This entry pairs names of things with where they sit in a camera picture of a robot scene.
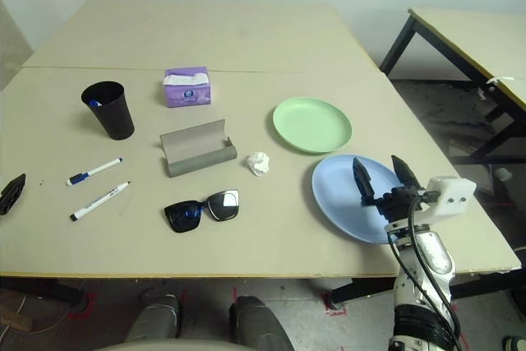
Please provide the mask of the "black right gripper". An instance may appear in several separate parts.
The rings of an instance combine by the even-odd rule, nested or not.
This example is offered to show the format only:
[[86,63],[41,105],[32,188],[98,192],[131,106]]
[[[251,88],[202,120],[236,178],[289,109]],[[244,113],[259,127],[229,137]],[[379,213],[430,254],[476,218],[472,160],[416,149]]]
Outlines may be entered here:
[[402,186],[392,188],[379,198],[375,198],[371,177],[357,157],[353,159],[353,177],[361,194],[362,206],[375,206],[380,215],[389,223],[394,223],[407,219],[410,212],[422,210],[424,190],[411,168],[401,158],[392,155],[391,159],[394,173]]

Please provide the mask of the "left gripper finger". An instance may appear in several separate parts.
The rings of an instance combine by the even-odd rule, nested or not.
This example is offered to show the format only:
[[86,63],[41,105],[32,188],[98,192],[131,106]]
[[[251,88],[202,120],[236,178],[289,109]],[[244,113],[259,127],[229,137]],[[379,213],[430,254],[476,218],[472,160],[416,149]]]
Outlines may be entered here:
[[0,215],[6,215],[17,202],[25,186],[25,174],[13,178],[1,191]]

